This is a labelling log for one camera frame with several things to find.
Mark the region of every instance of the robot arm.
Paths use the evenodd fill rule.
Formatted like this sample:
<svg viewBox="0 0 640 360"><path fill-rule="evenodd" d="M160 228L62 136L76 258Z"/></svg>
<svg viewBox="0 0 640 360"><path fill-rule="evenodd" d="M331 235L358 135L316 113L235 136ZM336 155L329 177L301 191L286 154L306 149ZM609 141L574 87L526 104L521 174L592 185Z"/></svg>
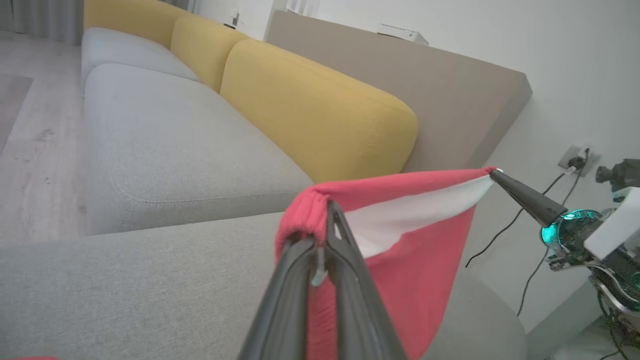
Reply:
<svg viewBox="0 0 640 360"><path fill-rule="evenodd" d="M568 211L501 172L491 177L542 226L540 238L554 252L547 258L550 269L589 268L599 296L640 336L640 160L598 168L596 181L610 182L614 202L620 203L602 213Z"/></svg>

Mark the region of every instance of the power outlet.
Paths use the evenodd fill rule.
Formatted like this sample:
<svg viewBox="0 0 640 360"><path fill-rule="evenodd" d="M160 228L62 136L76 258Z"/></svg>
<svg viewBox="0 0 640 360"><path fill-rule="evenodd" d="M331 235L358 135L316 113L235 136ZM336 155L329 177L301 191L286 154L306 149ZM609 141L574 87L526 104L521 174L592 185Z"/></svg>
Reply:
<svg viewBox="0 0 640 360"><path fill-rule="evenodd" d="M593 166L597 164L600 158L602 157L601 154L597 154L593 150L593 147L590 147L590 146L580 147L577 145L571 145L571 147L569 147L569 150L567 150L567 152L560 159L560 161L558 161L558 166L565 170L568 169L569 160L571 160L576 156L580 156L582 159L584 159L586 156L586 154L584 153L584 150L587 148L589 148L589 161L587 161L587 163L584 165L584 168L582 169L582 172L580 173L580 176L586 176L589 173L589 171L591 171Z"/></svg>
<svg viewBox="0 0 640 360"><path fill-rule="evenodd" d="M231 17L231 25L238 26L238 20L240 19L240 9L234 8L229 12L229 16Z"/></svg>

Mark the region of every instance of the sofa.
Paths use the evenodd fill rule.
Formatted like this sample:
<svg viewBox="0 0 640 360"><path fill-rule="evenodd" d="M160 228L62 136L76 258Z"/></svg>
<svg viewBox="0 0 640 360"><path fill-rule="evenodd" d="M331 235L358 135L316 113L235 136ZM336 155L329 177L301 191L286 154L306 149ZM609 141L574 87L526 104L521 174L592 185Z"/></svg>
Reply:
<svg viewBox="0 0 640 360"><path fill-rule="evenodd" d="M88 231L0 250L0 358L233 359L282 211L399 172L397 98L157 0L86 0ZM512 310L461 269L424 359L525 359Z"/></svg>
<svg viewBox="0 0 640 360"><path fill-rule="evenodd" d="M156 0L84 9L89 234L283 211L411 152L415 115L377 88Z"/></svg>

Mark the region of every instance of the black cable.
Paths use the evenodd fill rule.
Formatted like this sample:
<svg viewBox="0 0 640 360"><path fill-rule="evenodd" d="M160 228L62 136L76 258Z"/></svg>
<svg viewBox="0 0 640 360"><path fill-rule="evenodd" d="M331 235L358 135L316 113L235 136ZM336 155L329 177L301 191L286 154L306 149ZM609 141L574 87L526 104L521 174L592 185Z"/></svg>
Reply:
<svg viewBox="0 0 640 360"><path fill-rule="evenodd" d="M613 355L618 355L619 353L620 353L619 351L616 351L616 352L614 352L614 353L612 353L612 354L604 355L604 356L603 356L603 357L601 357L599 360L604 360L604 359L606 359L606 358L608 358L608 357L612 357Z"/></svg>
<svg viewBox="0 0 640 360"><path fill-rule="evenodd" d="M527 288L529 287L529 282L531 281L531 279L533 279L533 276L536 275L536 272L538 272L540 265L542 265L542 263L545 262L547 255L549 255L549 248L545 250L545 255L542 257L542 259L540 259L538 266L536 266L536 269L533 270L533 273L531 273L531 276L529 276L529 278L527 279L527 284L525 284L524 291L522 292L522 299L520 299L520 309L518 309L518 314L516 316L520 316L520 313L522 312L522 306L524 305L524 297L525 295L527 295Z"/></svg>
<svg viewBox="0 0 640 360"><path fill-rule="evenodd" d="M613 334L613 319L609 319L609 334L611 335L611 340L613 340L613 345L616 346L616 348L618 349L618 352L620 353L620 355L622 355L622 358L624 358L624 360L629 360L625 352L622 351L622 349L620 348L620 345L616 341L616 337Z"/></svg>
<svg viewBox="0 0 640 360"><path fill-rule="evenodd" d="M564 197L564 200L562 201L563 206L566 203L566 201L569 199L569 196L571 196L571 194L573 193L573 189L575 189L575 186L578 185L578 180L580 179L580 175L582 175L582 169L584 169L584 167L587 165L587 161L589 161L589 148L584 149L584 164L582 164L580 171L578 171L578 176L575 178L575 181L573 182L573 186L571 187L571 190L569 190L569 193L566 194L566 197ZM533 270L533 273L531 274L531 276L529 276L529 279L527 280L527 284L525 284L524 286L524 291L522 292L522 299L520 300L520 309L518 309L517 316L520 316L520 313L522 312L522 306L524 305L524 297L527 295L527 288L529 287L529 281L531 281L533 276L536 275L536 272L538 272L538 269L540 269L540 265L542 265L542 263L545 261L548 254L549 254L549 248L547 248L547 250L545 251L545 255L542 257L542 259L540 259L538 266L536 266L536 269Z"/></svg>
<svg viewBox="0 0 640 360"><path fill-rule="evenodd" d="M560 174L555 180L553 180L553 182L551 183L551 185L549 185L547 187L547 189L545 190L545 192L542 193L542 195L546 195L549 190L551 190L551 188L558 182L558 180L560 180L562 177L564 176L564 173ZM489 249L489 247L491 245L493 245L493 242L495 241L495 239L498 238L498 236L500 236L502 233L504 233L505 231L507 231L507 229L509 229L513 223L516 222L516 220L518 220L518 217L520 216L520 214L522 213L522 211L524 210L524 208L520 209L520 211L518 211L518 213L516 214L516 217L513 218L513 220L509 223L509 225L507 225L504 229L500 230L499 233L497 233L493 239L491 239L491 241L489 241L489 244L487 246L484 247L484 249L481 252L478 252L476 255L473 255L468 261L467 264L465 265L465 268L469 267L469 264L471 264L471 261L475 258L477 258L478 256L482 255L485 251L487 251L487 249Z"/></svg>
<svg viewBox="0 0 640 360"><path fill-rule="evenodd" d="M604 309L604 305L602 304L602 293L598 292L598 305L600 305L600 310L602 311L602 316L604 317L604 320L609 324L609 335L611 335L611 341L613 341L613 345L616 346L616 349L618 349L617 352L611 354L611 355L607 355L605 357L603 357L603 359L615 355L615 354L620 354L625 360L629 360L629 358L627 357L627 355L625 354L624 351L622 351L622 347L620 344L618 344L618 341L616 340L616 336L613 333L613 324L615 323L616 319L613 315L613 313L607 313L607 311Z"/></svg>

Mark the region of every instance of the yellow back cushion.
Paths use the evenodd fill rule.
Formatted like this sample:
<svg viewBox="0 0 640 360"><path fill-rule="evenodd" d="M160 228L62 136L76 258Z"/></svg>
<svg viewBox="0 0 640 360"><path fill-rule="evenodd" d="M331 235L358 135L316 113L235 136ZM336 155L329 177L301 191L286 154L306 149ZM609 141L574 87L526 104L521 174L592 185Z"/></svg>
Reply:
<svg viewBox="0 0 640 360"><path fill-rule="evenodd" d="M248 38L220 23L187 14L175 22L171 52L187 64L203 84L220 92L222 72L231 48Z"/></svg>
<svg viewBox="0 0 640 360"><path fill-rule="evenodd" d="M258 40L231 50L220 95L316 183L396 174L417 135L393 95Z"/></svg>
<svg viewBox="0 0 640 360"><path fill-rule="evenodd" d="M189 12L158 0L84 0L84 28L107 28L171 46L175 21Z"/></svg>

